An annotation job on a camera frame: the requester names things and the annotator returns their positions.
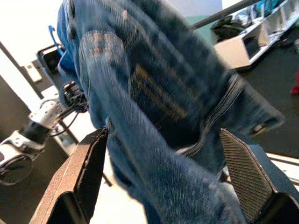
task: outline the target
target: blue jeans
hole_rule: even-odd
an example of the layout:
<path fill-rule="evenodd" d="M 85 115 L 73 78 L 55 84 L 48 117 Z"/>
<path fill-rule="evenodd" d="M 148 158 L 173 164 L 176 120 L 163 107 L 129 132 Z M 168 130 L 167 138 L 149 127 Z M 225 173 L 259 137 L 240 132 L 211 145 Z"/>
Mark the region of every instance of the blue jeans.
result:
<path fill-rule="evenodd" d="M 65 0 L 57 30 L 59 66 L 95 127 L 108 117 L 114 171 L 149 222 L 244 223 L 214 178 L 225 165 L 219 130 L 253 135 L 283 116 L 159 0 Z"/>

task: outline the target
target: white shelf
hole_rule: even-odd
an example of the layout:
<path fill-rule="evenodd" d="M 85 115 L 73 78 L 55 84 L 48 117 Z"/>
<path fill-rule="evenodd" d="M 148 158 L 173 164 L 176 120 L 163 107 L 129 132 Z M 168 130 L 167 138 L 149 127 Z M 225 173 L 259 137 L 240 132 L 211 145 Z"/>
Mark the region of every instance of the white shelf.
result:
<path fill-rule="evenodd" d="M 216 44 L 215 51 L 232 69 L 250 66 L 297 20 L 299 20 L 299 0 L 286 0 L 275 8 L 271 15 L 248 27 L 238 36 Z M 251 58 L 244 43 L 250 37 L 255 37 L 261 46 Z"/>

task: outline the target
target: metal pole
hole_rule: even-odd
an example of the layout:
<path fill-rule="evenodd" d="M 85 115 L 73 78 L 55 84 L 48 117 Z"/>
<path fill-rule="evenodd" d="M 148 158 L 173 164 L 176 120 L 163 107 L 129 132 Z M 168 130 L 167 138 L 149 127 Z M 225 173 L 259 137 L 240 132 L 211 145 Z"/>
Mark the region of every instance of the metal pole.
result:
<path fill-rule="evenodd" d="M 247 6 L 250 6 L 250 5 L 253 5 L 255 4 L 256 2 L 258 2 L 260 0 L 243 0 L 243 1 L 240 1 L 234 5 L 232 5 L 231 7 L 228 7 L 218 13 L 215 13 L 214 15 L 211 15 L 209 16 L 208 18 L 204 19 L 204 20 L 201 20 L 195 24 L 192 25 L 191 29 L 195 30 L 195 29 L 198 29 L 200 27 L 203 27 L 211 22 L 214 22 L 216 20 L 219 20 L 219 19 L 222 19 L 223 17 L 227 16 L 227 15 L 230 15 L 242 8 L 245 8 Z"/>

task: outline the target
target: white wall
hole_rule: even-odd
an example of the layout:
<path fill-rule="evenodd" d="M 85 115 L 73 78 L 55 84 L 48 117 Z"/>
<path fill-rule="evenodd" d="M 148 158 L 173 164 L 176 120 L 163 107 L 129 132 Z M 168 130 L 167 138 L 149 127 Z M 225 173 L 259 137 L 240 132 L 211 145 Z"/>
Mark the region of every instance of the white wall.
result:
<path fill-rule="evenodd" d="M 230 7 L 232 5 L 234 5 L 235 3 L 238 3 L 241 0 L 222 0 L 222 6 L 223 9 Z"/>
<path fill-rule="evenodd" d="M 56 26 L 61 3 L 61 0 L 1 1 L 0 40 L 20 66 L 35 60 L 38 50 L 53 44 L 48 25 Z M 39 97 L 2 51 L 0 75 L 30 110 L 38 108 Z"/>
<path fill-rule="evenodd" d="M 222 10 L 222 0 L 166 0 L 183 16 L 212 15 Z"/>

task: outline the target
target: blue cable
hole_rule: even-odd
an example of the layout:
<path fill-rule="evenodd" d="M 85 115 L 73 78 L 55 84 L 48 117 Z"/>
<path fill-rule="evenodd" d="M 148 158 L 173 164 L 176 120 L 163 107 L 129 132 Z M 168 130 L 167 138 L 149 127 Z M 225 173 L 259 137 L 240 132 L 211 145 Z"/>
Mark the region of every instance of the blue cable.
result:
<path fill-rule="evenodd" d="M 50 31 L 50 35 L 52 37 L 52 40 L 54 42 L 54 45 L 57 47 L 57 51 L 59 52 L 60 56 L 62 56 L 64 54 L 64 52 L 60 49 L 59 44 L 56 42 L 53 32 L 55 31 L 55 28 L 52 27 L 51 25 L 48 26 L 49 27 L 49 31 Z"/>

